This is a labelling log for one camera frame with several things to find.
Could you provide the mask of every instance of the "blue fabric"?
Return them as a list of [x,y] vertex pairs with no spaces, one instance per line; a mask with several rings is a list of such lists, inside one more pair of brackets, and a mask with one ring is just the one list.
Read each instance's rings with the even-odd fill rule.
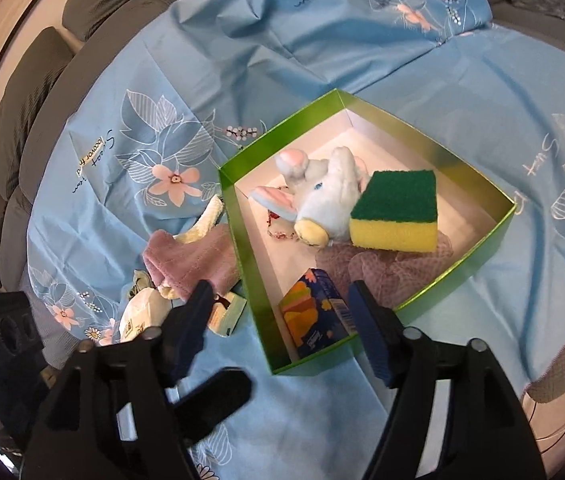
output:
[[[482,337],[520,393],[565,344],[565,54],[481,27],[489,19],[486,0],[176,2],[121,51],[60,136],[28,231],[37,294],[72,333],[115,342],[149,235],[189,228],[218,190],[215,167],[253,139],[226,128],[262,134],[341,88],[517,202],[497,254],[415,324],[459,344]],[[187,387],[225,365],[262,386],[224,426],[233,459],[221,460],[214,446],[227,440],[216,434],[200,463],[222,479],[360,478],[392,402],[364,357],[317,378],[272,378],[243,319],[226,340],[207,335]]]

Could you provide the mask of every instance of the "stuffed elephant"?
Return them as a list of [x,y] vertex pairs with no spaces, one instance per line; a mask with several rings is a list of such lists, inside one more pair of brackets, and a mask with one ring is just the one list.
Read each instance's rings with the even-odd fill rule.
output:
[[322,160],[310,160],[302,150],[283,150],[275,162],[289,192],[259,186],[251,197],[294,222],[297,236],[307,244],[325,247],[329,240],[350,240],[349,215],[369,181],[364,162],[345,147]]

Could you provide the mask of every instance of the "green box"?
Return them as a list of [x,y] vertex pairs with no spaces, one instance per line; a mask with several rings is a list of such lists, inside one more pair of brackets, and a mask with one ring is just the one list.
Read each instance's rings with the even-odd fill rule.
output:
[[515,204],[504,192],[449,150],[392,114],[341,90],[330,91],[277,124],[220,168],[243,285],[274,374],[313,375],[361,348],[357,335],[352,335],[304,359],[294,359],[285,344],[289,335],[274,309],[286,293],[282,290],[286,283],[293,284],[309,267],[315,267],[314,261],[300,268],[315,248],[287,240],[285,244],[297,245],[272,249],[275,242],[262,235],[262,223],[258,223],[261,212],[252,207],[248,193],[254,185],[276,184],[269,181],[277,174],[272,156],[288,145],[304,149],[310,158],[324,156],[321,150],[348,146],[367,162],[370,173],[435,170],[438,228],[451,238],[457,259],[434,282],[397,307],[406,325],[452,292],[496,252],[515,211]]

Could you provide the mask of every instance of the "pink towel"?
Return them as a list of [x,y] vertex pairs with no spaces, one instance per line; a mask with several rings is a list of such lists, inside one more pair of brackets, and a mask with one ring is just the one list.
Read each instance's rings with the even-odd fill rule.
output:
[[190,244],[180,243],[167,232],[151,235],[142,257],[153,282],[166,281],[188,300],[200,280],[209,280],[216,294],[224,296],[238,282],[238,262],[227,224],[216,225]]

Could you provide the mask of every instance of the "yellow sponge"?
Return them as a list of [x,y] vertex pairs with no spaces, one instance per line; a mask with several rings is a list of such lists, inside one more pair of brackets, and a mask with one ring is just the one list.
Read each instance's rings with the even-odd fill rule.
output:
[[355,246],[428,253],[438,243],[433,171],[376,171],[351,212]]

